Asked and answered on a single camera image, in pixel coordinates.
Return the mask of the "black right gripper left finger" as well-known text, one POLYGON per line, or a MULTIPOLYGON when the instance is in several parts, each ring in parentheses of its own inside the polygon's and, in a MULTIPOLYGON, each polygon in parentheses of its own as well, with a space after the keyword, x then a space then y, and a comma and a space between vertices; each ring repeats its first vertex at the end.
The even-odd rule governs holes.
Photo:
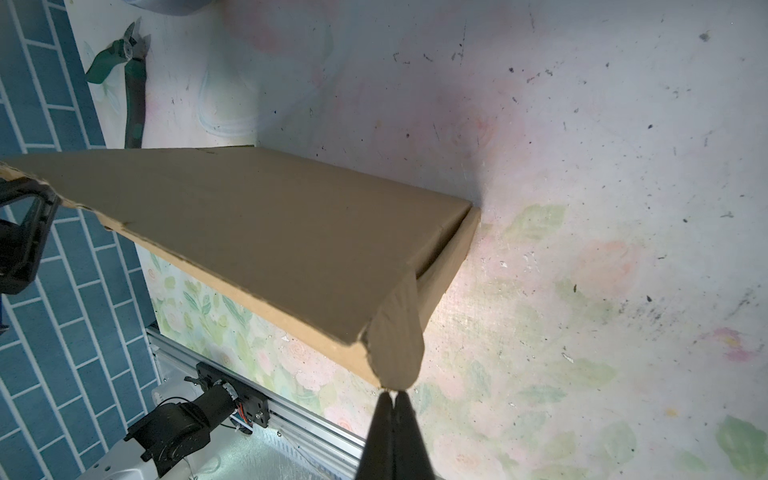
POLYGON ((393 402, 389 392, 380 394, 365 446, 356 472, 356 480, 392 480, 394 478, 393 402))

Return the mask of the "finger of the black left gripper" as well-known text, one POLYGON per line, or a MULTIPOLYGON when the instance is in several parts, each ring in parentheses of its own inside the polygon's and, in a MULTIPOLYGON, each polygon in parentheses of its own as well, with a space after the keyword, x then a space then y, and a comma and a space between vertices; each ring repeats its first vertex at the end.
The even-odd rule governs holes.
POLYGON ((39 268, 60 197, 34 179, 19 178, 1 184, 1 206, 31 199, 19 223, 1 220, 1 293, 19 294, 32 283, 39 268))

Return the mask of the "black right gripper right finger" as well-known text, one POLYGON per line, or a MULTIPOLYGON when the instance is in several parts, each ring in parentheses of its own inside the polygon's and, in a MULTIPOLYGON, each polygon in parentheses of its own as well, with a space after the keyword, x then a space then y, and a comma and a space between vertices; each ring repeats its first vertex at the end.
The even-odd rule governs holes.
POLYGON ((393 407, 393 475, 396 480, 435 480, 409 395, 401 391, 393 407))

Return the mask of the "brown cardboard box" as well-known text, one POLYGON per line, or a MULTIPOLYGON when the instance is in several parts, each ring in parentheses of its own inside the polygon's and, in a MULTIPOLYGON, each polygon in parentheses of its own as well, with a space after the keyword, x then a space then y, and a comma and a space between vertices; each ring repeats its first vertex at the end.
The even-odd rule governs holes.
POLYGON ((417 380, 480 221, 464 199, 251 146, 26 154, 1 175, 50 187, 389 390, 417 380))

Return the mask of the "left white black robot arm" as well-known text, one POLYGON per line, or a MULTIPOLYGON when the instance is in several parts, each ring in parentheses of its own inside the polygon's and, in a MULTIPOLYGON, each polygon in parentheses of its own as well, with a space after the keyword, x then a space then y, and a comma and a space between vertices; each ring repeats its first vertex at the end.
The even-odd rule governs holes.
MULTIPOLYGON (((1 292, 15 295, 37 276, 60 199, 29 179, 3 181, 1 205, 31 201, 18 223, 1 222, 1 292)), ((232 385, 218 381, 192 401, 166 401, 127 428, 126 436, 81 475, 83 479, 160 479, 206 447, 211 432, 237 410, 232 385)))

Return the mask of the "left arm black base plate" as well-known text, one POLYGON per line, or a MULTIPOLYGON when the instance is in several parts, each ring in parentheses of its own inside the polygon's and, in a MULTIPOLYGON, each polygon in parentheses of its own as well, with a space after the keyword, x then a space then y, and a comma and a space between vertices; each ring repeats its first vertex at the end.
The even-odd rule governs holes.
POLYGON ((247 427, 268 427, 267 396, 233 375, 200 362, 196 374, 185 376, 184 380, 202 388, 203 393, 192 403, 202 410, 211 424, 220 424, 236 414, 247 427))

